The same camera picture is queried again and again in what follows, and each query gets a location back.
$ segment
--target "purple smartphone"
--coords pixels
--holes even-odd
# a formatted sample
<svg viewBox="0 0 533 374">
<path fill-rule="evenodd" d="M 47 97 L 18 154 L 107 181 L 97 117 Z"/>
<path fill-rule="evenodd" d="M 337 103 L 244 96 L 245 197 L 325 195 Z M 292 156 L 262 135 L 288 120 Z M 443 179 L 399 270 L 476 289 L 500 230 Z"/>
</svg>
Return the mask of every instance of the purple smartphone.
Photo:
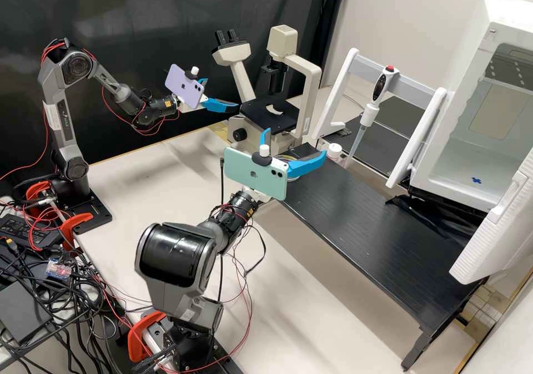
<svg viewBox="0 0 533 374">
<path fill-rule="evenodd" d="M 180 97 L 191 109 L 197 108 L 200 97 L 204 93 L 204 86 L 196 80 L 189 79 L 185 71 L 176 64 L 172 64 L 168 70 L 165 87 Z"/>
</svg>

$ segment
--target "small bottle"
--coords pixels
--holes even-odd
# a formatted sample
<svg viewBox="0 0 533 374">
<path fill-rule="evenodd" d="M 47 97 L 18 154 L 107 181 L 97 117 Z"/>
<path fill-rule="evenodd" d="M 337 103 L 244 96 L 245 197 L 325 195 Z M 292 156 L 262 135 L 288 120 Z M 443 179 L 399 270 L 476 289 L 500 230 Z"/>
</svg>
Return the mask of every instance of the small bottle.
<svg viewBox="0 0 533 374">
<path fill-rule="evenodd" d="M 340 164 L 342 161 L 342 157 L 340 156 L 342 151 L 343 151 L 342 146 L 340 146 L 339 144 L 332 143 L 332 144 L 329 144 L 328 152 L 326 153 L 326 155 L 329 159 L 331 159 L 335 163 Z"/>
</svg>

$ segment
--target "mint green smartphone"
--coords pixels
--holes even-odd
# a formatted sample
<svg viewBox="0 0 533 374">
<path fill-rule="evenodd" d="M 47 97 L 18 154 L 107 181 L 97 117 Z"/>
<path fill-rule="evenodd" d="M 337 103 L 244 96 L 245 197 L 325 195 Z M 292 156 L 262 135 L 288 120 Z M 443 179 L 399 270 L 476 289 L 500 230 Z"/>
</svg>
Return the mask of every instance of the mint green smartphone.
<svg viewBox="0 0 533 374">
<path fill-rule="evenodd" d="M 272 158 L 270 165 L 260 166 L 245 152 L 230 147 L 224 149 L 226 177 L 278 200 L 285 199 L 288 168 L 287 163 L 276 158 Z"/>
</svg>

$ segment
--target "white wall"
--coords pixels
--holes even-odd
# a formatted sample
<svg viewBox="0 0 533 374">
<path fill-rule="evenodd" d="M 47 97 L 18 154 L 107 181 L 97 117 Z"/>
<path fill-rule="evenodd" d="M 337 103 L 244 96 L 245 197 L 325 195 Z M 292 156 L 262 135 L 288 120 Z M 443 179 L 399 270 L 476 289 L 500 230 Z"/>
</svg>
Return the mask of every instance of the white wall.
<svg viewBox="0 0 533 374">
<path fill-rule="evenodd" d="M 436 88 L 478 0 L 344 0 L 323 85 L 331 85 L 351 47 Z"/>
<path fill-rule="evenodd" d="M 533 281 L 524 287 L 461 374 L 522 374 L 533 367 Z"/>
</svg>

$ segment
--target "red clamp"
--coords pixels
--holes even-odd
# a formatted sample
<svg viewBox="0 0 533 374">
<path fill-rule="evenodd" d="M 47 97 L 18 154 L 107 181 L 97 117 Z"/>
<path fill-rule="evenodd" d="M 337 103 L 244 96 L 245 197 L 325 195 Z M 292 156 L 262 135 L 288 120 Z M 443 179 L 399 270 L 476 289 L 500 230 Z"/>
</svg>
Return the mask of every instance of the red clamp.
<svg viewBox="0 0 533 374">
<path fill-rule="evenodd" d="M 46 191 L 47 189 L 50 189 L 50 181 L 39 181 L 38 183 L 32 184 L 27 190 L 26 190 L 26 199 L 30 200 L 33 198 L 37 198 L 38 194 L 42 191 Z M 33 216 L 37 217 L 42 211 L 42 208 L 30 208 L 28 212 Z M 45 214 L 43 219 L 47 219 L 53 215 L 53 212 L 50 214 Z"/>
<path fill-rule="evenodd" d="M 50 188 L 50 181 L 39 181 L 38 183 L 32 184 L 26 190 L 26 199 L 35 198 L 35 196 L 41 191 L 47 190 Z"/>
<path fill-rule="evenodd" d="M 149 355 L 147 347 L 143 344 L 143 331 L 152 324 L 161 321 L 167 315 L 163 312 L 154 311 L 138 321 L 128 333 L 128 355 L 129 359 L 134 362 L 140 362 Z"/>
<path fill-rule="evenodd" d="M 74 234 L 72 233 L 72 229 L 80 223 L 92 220 L 93 217 L 94 216 L 92 213 L 80 213 L 76 216 L 72 216 L 70 219 L 67 219 L 63 222 L 59 229 L 63 233 L 65 239 L 68 241 L 63 243 L 63 248 L 65 250 L 72 249 L 71 245 L 74 242 Z"/>
</svg>

